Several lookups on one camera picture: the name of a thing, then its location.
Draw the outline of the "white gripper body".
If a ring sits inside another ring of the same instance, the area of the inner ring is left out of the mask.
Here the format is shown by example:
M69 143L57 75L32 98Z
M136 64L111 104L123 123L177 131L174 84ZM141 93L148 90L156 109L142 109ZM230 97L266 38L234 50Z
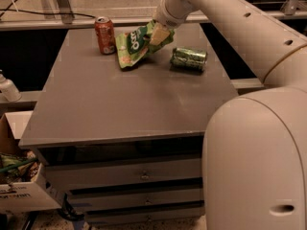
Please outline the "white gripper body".
M192 5L186 0L160 0L153 19L161 25L175 29L186 21Z

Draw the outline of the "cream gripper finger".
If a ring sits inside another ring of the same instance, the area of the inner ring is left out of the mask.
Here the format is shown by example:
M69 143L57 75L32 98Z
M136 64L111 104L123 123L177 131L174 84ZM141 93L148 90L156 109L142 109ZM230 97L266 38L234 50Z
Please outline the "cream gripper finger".
M160 23L156 23L153 26L150 44L153 46L158 46L162 43L168 43L170 41L170 35L171 32L166 26Z

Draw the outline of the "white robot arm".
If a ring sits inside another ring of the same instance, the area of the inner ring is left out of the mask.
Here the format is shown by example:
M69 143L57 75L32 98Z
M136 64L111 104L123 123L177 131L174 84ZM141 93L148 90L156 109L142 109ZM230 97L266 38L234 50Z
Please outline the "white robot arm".
M263 83L204 134L207 230L307 230L306 38L245 0L160 0L168 28L202 11Z

